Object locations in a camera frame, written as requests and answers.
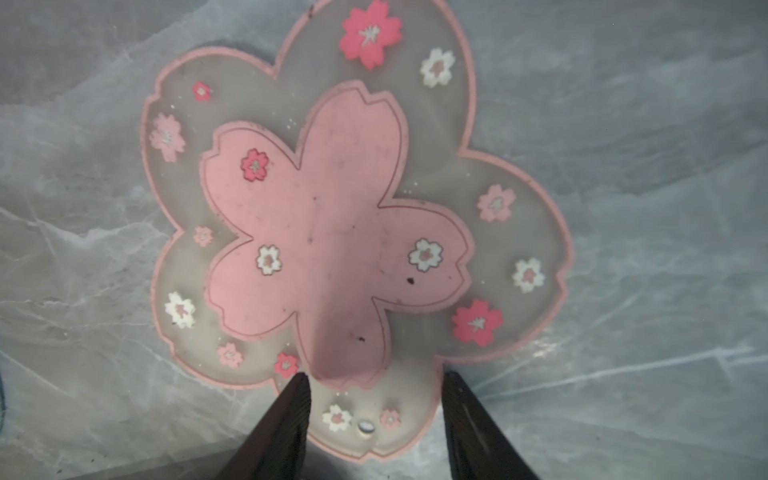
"white flower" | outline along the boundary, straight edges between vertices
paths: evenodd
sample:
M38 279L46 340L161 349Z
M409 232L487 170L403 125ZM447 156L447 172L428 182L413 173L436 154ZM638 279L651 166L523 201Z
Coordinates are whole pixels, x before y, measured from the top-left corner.
M520 260L515 264L517 271L512 275L515 286L519 286L523 293L530 293L537 286L544 285L546 278L541 272L541 262L535 258L529 261Z
M328 410L328 412L323 413L323 423L328 424L331 432L346 430L349 424L352 423L352 415L346 410L341 410L340 406L333 404Z
M434 88L437 84L447 85L453 77L451 67L456 62L453 52L442 52L441 48L433 48L429 58L422 62L421 73L424 75L424 85Z
M272 275L283 268L283 262L280 261L280 250L274 245L262 245L259 248L259 258L256 259L259 270L264 275Z
M180 329L190 329L194 325L194 305L188 298L182 299L178 292L168 294L168 303L165 304L165 313L170 315L171 323Z
M426 238L416 242L416 250L409 253L409 262L416 265L419 272L425 272L432 267L437 267L442 262L442 247L437 242L430 243Z

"flower-shaped coaster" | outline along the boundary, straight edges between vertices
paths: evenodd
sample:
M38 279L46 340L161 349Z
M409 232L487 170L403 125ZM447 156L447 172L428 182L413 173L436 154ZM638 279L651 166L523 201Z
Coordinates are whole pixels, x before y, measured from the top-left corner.
M309 373L310 439L334 455L407 450L442 363L508 354L564 301L562 215L467 147L475 72L443 0L322 1L274 66L202 48L156 89L144 166L177 228L158 332L226 388Z

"oval hole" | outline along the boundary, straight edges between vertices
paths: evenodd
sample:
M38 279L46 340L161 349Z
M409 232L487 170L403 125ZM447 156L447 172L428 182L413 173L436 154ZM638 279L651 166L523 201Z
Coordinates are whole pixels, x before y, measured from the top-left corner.
M357 428L363 435L372 435L376 431L376 426L368 420L360 420L357 422Z

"small flower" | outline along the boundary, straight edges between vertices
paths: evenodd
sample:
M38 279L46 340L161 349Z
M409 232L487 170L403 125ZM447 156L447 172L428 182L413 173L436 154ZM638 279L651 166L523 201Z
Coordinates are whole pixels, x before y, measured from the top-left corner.
M192 87L192 93L194 94L194 99L197 101L209 101L210 93L212 91L213 90L211 90L210 87L204 84L202 81L198 81Z
M197 227L194 229L194 241L201 247L205 247L214 241L214 233L208 227Z
M173 115L166 117L163 114L157 114L152 123L154 130L149 135L150 144L163 154L163 160L175 162L176 153L184 152L187 144L181 137L181 125Z
M275 373L282 375L284 379L296 375L299 371L299 360L293 355L286 355L285 353L277 354L277 363L275 363Z
M240 169L243 176L249 182L254 180L262 181L266 178L266 166L270 159L255 148L248 150L248 156L240 161Z
M349 427L352 416L346 410L341 410L340 406L333 404L328 408L328 412L323 413L323 423L328 424L331 432L338 432Z
M424 75L424 85L434 88L437 84L447 85L451 81L451 67L456 62L453 52L442 52L441 48L433 48L429 58L422 62L421 73Z
M237 347L232 342L216 349L219 354L219 362L231 369L236 369L243 362L243 354L237 351Z
M171 323L180 329L192 328L194 325L194 305L192 300L182 299L178 292L168 294L168 303L165 304L165 313L170 315Z
M384 410L379 417L379 423L385 429L396 429L400 426L400 412L397 410Z
M530 293L537 286L544 285L546 276L541 272L541 262L535 258L529 261L520 260L515 264L517 271L512 275L515 286L519 286L523 293Z
M491 186L488 193L480 196L478 202L480 218L489 223L494 220L505 222L512 215L509 206L515 201L515 198L515 192L511 188L502 190L501 185Z
M262 245L259 248L259 258L256 259L256 265L264 275L272 275L283 268L283 262L280 261L280 250L274 245Z
M402 21L387 15L389 3L382 0L373 0L366 12L352 9L343 23L346 35L339 42L347 60L360 58L369 70L384 63L384 47L394 45L402 38Z
M409 253L408 258L412 265L416 265L419 272L425 272L442 262L440 253L442 253L442 247L439 243L430 243L426 238L422 238L416 242L416 250Z
M464 343L475 341L486 346L493 341L493 330L502 326L504 319L498 310L490 310L488 302L475 300L469 308L458 308L451 318L456 324L453 336Z

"marble surface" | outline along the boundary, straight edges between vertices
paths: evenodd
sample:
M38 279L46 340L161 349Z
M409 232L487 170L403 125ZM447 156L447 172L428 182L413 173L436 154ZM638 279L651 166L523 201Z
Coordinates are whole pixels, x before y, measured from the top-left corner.
M449 4L477 63L472 146L547 188L576 249L552 325L460 372L543 479L764 478L768 3ZM0 477L207 478L272 402L193 378L155 333L149 282L172 229L139 116L180 53L271 60L309 5L5 6ZM308 463L317 478L449 478L440 415L395 461Z

